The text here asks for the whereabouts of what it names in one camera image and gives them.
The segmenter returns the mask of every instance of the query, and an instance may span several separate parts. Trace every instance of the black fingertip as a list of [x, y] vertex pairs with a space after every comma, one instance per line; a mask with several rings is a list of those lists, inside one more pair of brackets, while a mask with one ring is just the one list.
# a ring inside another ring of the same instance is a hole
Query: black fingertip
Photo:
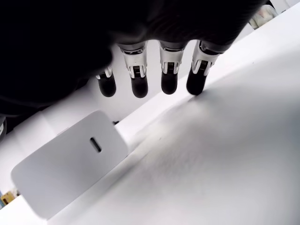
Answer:
[[147, 76], [131, 78], [132, 92], [137, 98], [143, 98], [148, 93]]
[[113, 74], [110, 77], [100, 78], [98, 83], [100, 91], [105, 97], [111, 97], [116, 93], [117, 87]]
[[173, 94], [177, 89], [177, 74], [161, 73], [161, 89], [167, 95]]
[[191, 68], [187, 78], [187, 91], [191, 95], [200, 95], [204, 89], [205, 81], [204, 71], [199, 70], [197, 74], [194, 74]]

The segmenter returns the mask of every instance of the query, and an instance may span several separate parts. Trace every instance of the white table surface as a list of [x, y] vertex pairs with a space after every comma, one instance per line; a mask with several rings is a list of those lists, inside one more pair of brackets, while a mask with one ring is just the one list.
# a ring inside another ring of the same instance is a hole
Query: white table surface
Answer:
[[[282, 142], [274, 142], [274, 154], [267, 151], [270, 146], [261, 155], [258, 151], [236, 154], [243, 146], [229, 140], [247, 142], [242, 138], [250, 135], [247, 132], [269, 129], [258, 132], [263, 138], [270, 130], [287, 129], [287, 123], [297, 118], [299, 100], [294, 96], [300, 94], [300, 77], [292, 75], [300, 70], [296, 58], [300, 56], [297, 18], [300, 4], [233, 45], [211, 69], [202, 97], [189, 101], [192, 97], [186, 91], [184, 77], [175, 94], [159, 93], [120, 122], [117, 129], [135, 151], [47, 224], [255, 224], [253, 218], [256, 224], [296, 224], [298, 218], [292, 215], [299, 205], [292, 194], [299, 181], [293, 177], [298, 169], [293, 160], [298, 159], [298, 153], [293, 151], [296, 138], [292, 136], [297, 130], [290, 133], [290, 139], [280, 132], [274, 134], [284, 137]], [[167, 115], [161, 122], [146, 128], [164, 112]], [[292, 119], [284, 120], [284, 115]], [[195, 141], [199, 138], [203, 149]], [[282, 154], [283, 147], [276, 148], [281, 143], [290, 154]], [[225, 145], [227, 154], [219, 151]], [[189, 149], [187, 155], [182, 153]], [[268, 154], [274, 160], [264, 161]], [[276, 212], [272, 214], [268, 207], [276, 205], [271, 208]], [[0, 221], [6, 225], [45, 224], [26, 207], [22, 197], [0, 211]]]

